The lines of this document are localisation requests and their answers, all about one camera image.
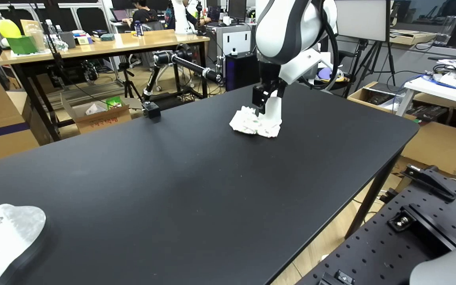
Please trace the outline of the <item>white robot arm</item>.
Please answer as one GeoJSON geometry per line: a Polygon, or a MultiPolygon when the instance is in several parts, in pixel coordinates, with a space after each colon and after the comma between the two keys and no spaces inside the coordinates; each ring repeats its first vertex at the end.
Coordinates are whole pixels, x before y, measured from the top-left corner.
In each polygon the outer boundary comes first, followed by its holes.
{"type": "Polygon", "coordinates": [[[260,83],[252,105],[265,113],[273,95],[319,64],[314,46],[336,40],[339,11],[336,0],[262,0],[257,5],[255,51],[260,83]]]}

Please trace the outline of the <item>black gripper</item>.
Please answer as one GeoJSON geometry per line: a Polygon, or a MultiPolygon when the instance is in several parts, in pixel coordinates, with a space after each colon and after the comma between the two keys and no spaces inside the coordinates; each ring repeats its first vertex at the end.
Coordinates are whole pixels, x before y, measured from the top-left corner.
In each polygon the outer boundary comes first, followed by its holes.
{"type": "Polygon", "coordinates": [[[257,108],[259,113],[267,111],[267,103],[273,94],[278,94],[279,98],[286,94],[287,83],[282,79],[270,81],[270,83],[259,83],[252,90],[252,105],[257,108]]]}

